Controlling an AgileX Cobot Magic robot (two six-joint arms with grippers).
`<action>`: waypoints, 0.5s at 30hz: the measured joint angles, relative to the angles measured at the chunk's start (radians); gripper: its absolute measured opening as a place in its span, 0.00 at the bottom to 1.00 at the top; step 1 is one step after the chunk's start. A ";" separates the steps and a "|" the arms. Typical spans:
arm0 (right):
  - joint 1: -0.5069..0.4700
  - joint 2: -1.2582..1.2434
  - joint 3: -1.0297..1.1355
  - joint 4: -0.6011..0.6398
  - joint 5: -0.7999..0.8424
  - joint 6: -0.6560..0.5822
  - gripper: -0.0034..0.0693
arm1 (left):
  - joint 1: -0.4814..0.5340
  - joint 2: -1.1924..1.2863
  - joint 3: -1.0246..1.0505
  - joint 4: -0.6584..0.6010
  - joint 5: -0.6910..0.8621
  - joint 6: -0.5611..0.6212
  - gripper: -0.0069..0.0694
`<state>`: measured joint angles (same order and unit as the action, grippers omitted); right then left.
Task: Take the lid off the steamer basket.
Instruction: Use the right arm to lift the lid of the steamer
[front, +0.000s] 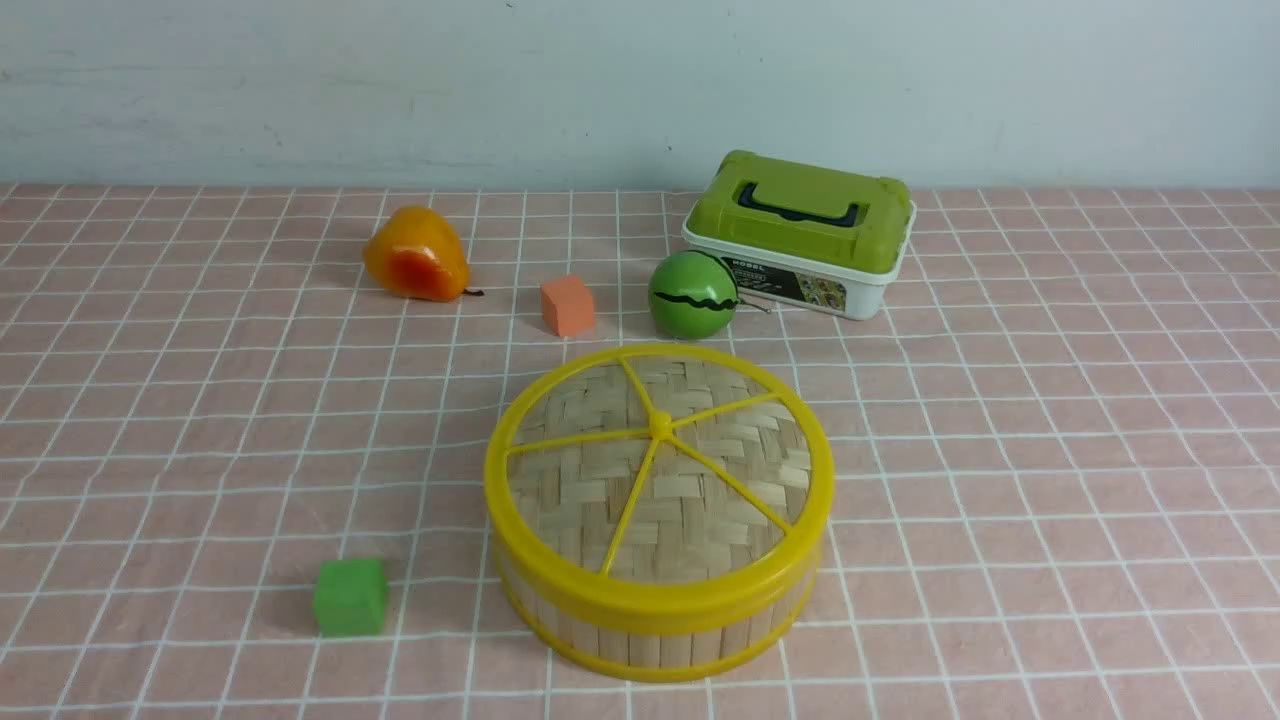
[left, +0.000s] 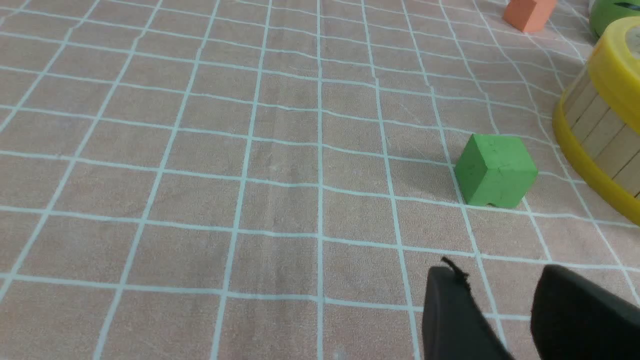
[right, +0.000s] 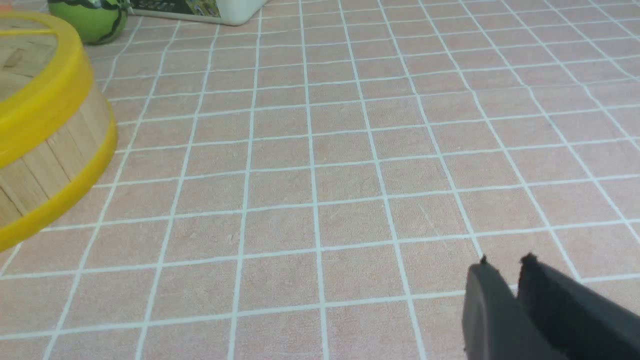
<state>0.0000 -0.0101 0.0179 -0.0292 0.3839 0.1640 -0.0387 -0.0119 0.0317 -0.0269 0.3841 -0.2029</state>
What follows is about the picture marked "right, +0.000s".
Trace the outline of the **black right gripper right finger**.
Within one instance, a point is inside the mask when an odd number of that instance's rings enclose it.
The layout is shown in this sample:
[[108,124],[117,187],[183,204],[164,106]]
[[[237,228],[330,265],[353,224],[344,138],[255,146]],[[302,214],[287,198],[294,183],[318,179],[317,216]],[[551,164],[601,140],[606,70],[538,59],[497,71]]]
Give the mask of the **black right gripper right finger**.
[[541,262],[520,260],[517,299],[537,330],[569,360],[637,360],[636,313]]

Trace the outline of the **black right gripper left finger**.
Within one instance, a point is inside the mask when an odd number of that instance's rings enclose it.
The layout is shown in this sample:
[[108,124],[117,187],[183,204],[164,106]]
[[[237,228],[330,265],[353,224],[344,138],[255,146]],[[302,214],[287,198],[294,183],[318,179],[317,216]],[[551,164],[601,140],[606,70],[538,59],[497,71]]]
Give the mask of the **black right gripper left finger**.
[[461,326],[468,360],[567,358],[537,330],[487,256],[468,268]]

